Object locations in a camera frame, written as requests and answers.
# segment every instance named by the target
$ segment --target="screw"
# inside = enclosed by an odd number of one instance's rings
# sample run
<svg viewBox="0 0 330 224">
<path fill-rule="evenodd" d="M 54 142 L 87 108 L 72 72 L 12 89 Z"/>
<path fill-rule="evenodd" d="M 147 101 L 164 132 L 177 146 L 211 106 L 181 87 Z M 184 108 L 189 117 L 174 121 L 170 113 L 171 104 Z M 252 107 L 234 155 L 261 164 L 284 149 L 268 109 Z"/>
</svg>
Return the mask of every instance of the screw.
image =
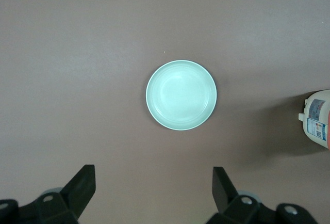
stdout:
<svg viewBox="0 0 330 224">
<path fill-rule="evenodd" d="M 284 209 L 285 209 L 286 212 L 288 212 L 291 215 L 298 214 L 298 211 L 294 207 L 292 207 L 292 206 L 289 206 L 289 205 L 288 206 L 285 206 Z"/>
<path fill-rule="evenodd" d="M 9 204 L 8 203 L 3 203 L 3 204 L 0 204 L 0 210 L 4 210 L 6 207 L 8 207 Z"/>
<path fill-rule="evenodd" d="M 46 196 L 44 199 L 43 199 L 43 202 L 49 202 L 49 201 L 52 201 L 54 197 L 52 195 L 49 195 L 49 196 Z"/>
<path fill-rule="evenodd" d="M 251 205 L 252 204 L 252 200 L 250 198 L 248 198 L 248 197 L 242 197 L 241 200 L 242 200 L 242 202 L 244 204 L 248 204 L 248 205 Z"/>
</svg>

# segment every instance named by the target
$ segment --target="bottle label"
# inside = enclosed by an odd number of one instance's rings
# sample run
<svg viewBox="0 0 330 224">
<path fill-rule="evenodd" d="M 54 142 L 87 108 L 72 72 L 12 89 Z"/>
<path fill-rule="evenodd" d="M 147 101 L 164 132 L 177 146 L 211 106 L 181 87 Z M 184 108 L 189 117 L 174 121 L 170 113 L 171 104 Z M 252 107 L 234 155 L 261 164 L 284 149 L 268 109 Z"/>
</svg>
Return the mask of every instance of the bottle label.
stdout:
<svg viewBox="0 0 330 224">
<path fill-rule="evenodd" d="M 308 117 L 319 121 L 321 108 L 324 103 L 324 100 L 314 99 L 310 105 Z"/>
<path fill-rule="evenodd" d="M 322 140 L 326 140 L 325 125 L 313 119 L 307 118 L 307 131 Z"/>
<path fill-rule="evenodd" d="M 329 123 L 330 123 L 330 111 L 329 111 L 329 115 L 328 115 L 328 137 L 327 137 L 327 143 L 328 143 L 328 149 L 330 149 L 330 132 L 329 132 Z"/>
</svg>

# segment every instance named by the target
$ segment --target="plate rim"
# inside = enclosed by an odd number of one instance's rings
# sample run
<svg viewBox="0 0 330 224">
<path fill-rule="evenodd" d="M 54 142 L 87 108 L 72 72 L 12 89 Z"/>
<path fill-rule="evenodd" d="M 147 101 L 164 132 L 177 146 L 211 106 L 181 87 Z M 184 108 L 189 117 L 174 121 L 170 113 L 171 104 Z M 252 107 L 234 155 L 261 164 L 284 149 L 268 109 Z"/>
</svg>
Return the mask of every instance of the plate rim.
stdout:
<svg viewBox="0 0 330 224">
<path fill-rule="evenodd" d="M 208 76 L 212 79 L 212 82 L 213 82 L 213 85 L 214 85 L 214 89 L 215 89 L 215 99 L 214 99 L 214 105 L 212 107 L 212 111 L 210 111 L 210 114 L 205 118 L 205 120 L 203 120 L 202 122 L 200 122 L 199 124 L 193 126 L 193 127 L 189 127 L 187 129 L 175 129 L 173 127 L 169 127 L 163 123 L 161 123 L 155 116 L 154 114 L 152 113 L 152 111 L 150 110 L 150 107 L 149 107 L 149 102 L 148 102 L 148 89 L 150 87 L 150 83 L 152 81 L 152 79 L 154 78 L 154 76 L 157 74 L 158 71 L 160 71 L 162 68 L 164 67 L 167 67 L 169 64 L 172 64 L 172 63 L 178 63 L 178 62 L 187 62 L 187 63 L 191 63 L 191 64 L 195 64 L 197 65 L 198 67 L 202 68 L 207 74 Z M 209 117 L 212 115 L 215 107 L 216 107 L 216 104 L 217 104 L 217 99 L 218 99 L 218 92 L 217 92 L 217 86 L 216 86 L 216 83 L 215 83 L 215 80 L 213 79 L 212 75 L 209 73 L 209 71 L 206 70 L 206 68 L 204 68 L 202 65 L 194 62 L 194 61 L 191 61 L 191 60 L 173 60 L 173 61 L 169 61 L 163 65 L 161 65 L 153 74 L 152 76 L 150 77 L 149 81 L 148 81 L 148 84 L 147 84 L 147 87 L 146 87 L 146 91 L 145 91 L 145 101 L 146 101 L 146 105 L 148 107 L 148 110 L 150 112 L 150 114 L 152 115 L 152 117 L 159 123 L 161 124 L 162 126 L 164 127 L 167 127 L 168 129 L 171 129 L 171 130 L 176 130 L 176 131 L 185 131 L 185 130 L 191 130 L 191 129 L 194 129 L 200 125 L 202 125 L 207 119 L 209 119 Z"/>
</svg>

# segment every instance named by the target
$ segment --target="white plate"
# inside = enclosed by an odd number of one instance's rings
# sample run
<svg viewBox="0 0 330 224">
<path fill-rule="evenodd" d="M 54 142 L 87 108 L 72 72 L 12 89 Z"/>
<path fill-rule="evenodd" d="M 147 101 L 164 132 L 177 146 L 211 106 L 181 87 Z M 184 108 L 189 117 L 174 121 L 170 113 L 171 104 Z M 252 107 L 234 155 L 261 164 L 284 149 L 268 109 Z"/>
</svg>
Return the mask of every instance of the white plate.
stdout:
<svg viewBox="0 0 330 224">
<path fill-rule="evenodd" d="M 175 60 L 161 66 L 146 88 L 151 115 L 172 130 L 189 130 L 212 114 L 217 89 L 209 72 L 188 60 Z"/>
</svg>

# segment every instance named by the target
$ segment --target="ceramic plate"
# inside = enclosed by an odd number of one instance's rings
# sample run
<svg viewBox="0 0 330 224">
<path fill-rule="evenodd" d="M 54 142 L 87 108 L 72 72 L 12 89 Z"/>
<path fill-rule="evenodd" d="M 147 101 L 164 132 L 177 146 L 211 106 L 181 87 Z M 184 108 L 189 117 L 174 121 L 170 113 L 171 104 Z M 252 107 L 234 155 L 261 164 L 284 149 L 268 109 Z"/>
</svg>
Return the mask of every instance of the ceramic plate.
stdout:
<svg viewBox="0 0 330 224">
<path fill-rule="evenodd" d="M 151 115 L 172 130 L 189 130 L 201 125 L 212 114 L 217 89 L 212 76 L 201 65 L 176 60 L 161 66 L 146 88 Z"/>
</svg>

